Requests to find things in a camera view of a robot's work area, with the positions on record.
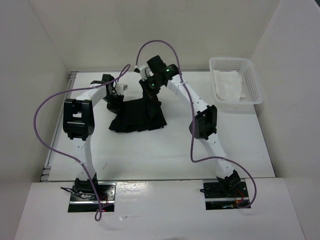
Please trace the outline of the black pleated skirt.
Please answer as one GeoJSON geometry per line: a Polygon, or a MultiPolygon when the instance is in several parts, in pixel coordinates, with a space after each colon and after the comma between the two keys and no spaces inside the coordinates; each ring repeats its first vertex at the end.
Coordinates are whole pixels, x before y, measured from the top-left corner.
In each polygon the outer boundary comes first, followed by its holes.
{"type": "Polygon", "coordinates": [[[124,101],[109,129],[116,133],[131,133],[161,129],[167,125],[158,97],[124,101]]]}

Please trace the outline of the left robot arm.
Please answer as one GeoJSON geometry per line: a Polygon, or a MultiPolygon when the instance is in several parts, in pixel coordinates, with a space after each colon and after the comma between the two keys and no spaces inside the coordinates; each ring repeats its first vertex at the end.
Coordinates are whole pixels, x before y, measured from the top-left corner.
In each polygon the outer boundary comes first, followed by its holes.
{"type": "Polygon", "coordinates": [[[118,84],[110,74],[91,82],[89,89],[76,98],[67,98],[63,105],[63,131],[71,140],[76,162],[80,164],[72,191],[88,200],[98,197],[100,188],[91,153],[91,136],[95,130],[94,107],[105,101],[112,112],[120,110],[126,84],[118,84]]]}

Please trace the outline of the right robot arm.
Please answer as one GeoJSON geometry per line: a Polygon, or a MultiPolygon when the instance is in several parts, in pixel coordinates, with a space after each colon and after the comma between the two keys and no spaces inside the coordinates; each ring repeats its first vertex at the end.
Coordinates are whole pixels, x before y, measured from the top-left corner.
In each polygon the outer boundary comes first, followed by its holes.
{"type": "Polygon", "coordinates": [[[191,123],[189,131],[191,140],[198,140],[208,156],[215,160],[215,175],[219,192],[231,196],[241,182],[240,176],[229,161],[217,134],[218,109],[209,105],[190,87],[180,75],[175,64],[166,65],[160,56],[156,55],[146,64],[136,64],[134,71],[139,73],[143,96],[152,99],[165,86],[171,90],[187,107],[191,107],[191,123]]]}

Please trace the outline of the white cloth in basket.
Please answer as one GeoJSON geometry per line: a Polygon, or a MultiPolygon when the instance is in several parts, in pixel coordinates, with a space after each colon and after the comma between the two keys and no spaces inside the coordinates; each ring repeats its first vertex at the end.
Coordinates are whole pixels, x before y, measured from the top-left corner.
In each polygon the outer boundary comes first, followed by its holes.
{"type": "Polygon", "coordinates": [[[237,71],[213,71],[217,97],[222,101],[239,102],[246,97],[242,88],[242,78],[237,71]]]}

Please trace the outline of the white plastic basket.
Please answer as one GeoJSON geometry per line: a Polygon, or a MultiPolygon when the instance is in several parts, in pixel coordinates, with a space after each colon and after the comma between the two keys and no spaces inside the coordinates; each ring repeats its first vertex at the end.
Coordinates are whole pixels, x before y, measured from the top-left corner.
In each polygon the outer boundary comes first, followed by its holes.
{"type": "Polygon", "coordinates": [[[258,72],[253,62],[241,57],[209,59],[213,98],[218,107],[245,109],[264,101],[258,72]]]}

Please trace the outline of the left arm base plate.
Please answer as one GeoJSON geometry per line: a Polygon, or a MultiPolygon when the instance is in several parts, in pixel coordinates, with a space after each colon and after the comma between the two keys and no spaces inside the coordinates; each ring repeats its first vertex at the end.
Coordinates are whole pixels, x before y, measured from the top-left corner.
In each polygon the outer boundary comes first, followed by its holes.
{"type": "MultiPolygon", "coordinates": [[[[98,183],[97,193],[103,213],[114,212],[116,186],[117,184],[115,182],[98,183]]],[[[76,190],[74,185],[71,188],[61,187],[61,189],[70,193],[69,213],[96,212],[99,209],[98,198],[92,190],[76,190]]]]}

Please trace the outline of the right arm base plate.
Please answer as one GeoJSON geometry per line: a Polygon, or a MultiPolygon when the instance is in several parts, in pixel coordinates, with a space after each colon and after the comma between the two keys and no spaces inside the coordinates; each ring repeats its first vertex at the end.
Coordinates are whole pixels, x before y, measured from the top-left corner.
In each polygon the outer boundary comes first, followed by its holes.
{"type": "Polygon", "coordinates": [[[225,195],[217,180],[203,181],[203,187],[199,190],[204,195],[206,210],[228,210],[245,207],[250,203],[250,198],[245,181],[225,195]]]}

